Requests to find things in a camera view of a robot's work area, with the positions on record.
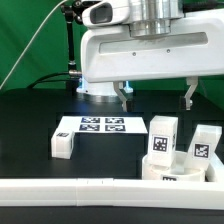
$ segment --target white edge strip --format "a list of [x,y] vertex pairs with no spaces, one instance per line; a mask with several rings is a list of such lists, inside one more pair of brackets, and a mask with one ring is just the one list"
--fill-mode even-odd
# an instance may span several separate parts
[[208,174],[216,182],[1,179],[0,206],[100,205],[224,210],[224,183],[221,181],[224,167],[216,155]]

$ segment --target green backdrop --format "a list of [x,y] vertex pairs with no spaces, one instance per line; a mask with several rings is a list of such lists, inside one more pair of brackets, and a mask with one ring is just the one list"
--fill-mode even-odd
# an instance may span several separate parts
[[[0,82],[4,80],[11,67],[28,44],[29,40],[59,0],[20,0],[0,1]],[[74,24],[76,61],[80,68],[80,40],[85,27]],[[3,91],[24,88],[41,76],[67,69],[67,36],[64,16],[58,9],[48,20],[34,43],[6,83]],[[197,91],[224,109],[223,78],[202,78]],[[187,90],[185,79],[136,81],[131,83],[135,89]],[[38,88],[64,88],[64,83],[42,84]]]

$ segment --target black cable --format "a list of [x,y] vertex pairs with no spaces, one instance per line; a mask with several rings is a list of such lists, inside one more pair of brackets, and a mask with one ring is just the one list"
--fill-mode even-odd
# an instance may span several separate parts
[[32,89],[34,86],[40,83],[49,83],[49,82],[67,82],[67,81],[79,81],[79,78],[76,79],[56,79],[56,80],[42,80],[42,81],[37,81],[34,82],[33,84],[27,86],[28,89]]
[[31,83],[29,86],[27,86],[28,89],[32,89],[36,83],[40,82],[40,81],[43,81],[45,79],[49,79],[49,78],[53,78],[53,77],[57,77],[57,76],[61,76],[61,75],[69,75],[68,72],[60,72],[60,73],[52,73],[50,75],[45,75],[39,79],[37,79],[35,82]]
[[195,12],[202,10],[215,9],[218,6],[224,5],[224,2],[218,2],[216,0],[208,0],[203,2],[192,2],[183,4],[183,12]]

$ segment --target white cube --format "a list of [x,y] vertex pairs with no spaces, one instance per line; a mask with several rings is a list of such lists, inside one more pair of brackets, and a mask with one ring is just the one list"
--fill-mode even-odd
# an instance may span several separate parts
[[150,122],[147,163],[170,167],[176,149],[177,117],[155,116]]
[[51,139],[51,155],[55,158],[70,159],[74,147],[75,133],[69,129],[57,129]]
[[207,170],[221,135],[220,126],[197,125],[184,167]]

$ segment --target metal screw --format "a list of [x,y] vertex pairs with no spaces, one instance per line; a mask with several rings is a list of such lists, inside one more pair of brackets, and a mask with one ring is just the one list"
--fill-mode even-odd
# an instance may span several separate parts
[[81,5],[81,2],[80,2],[80,1],[77,1],[77,2],[75,3],[75,5],[76,5],[76,6],[80,6],[80,5]]

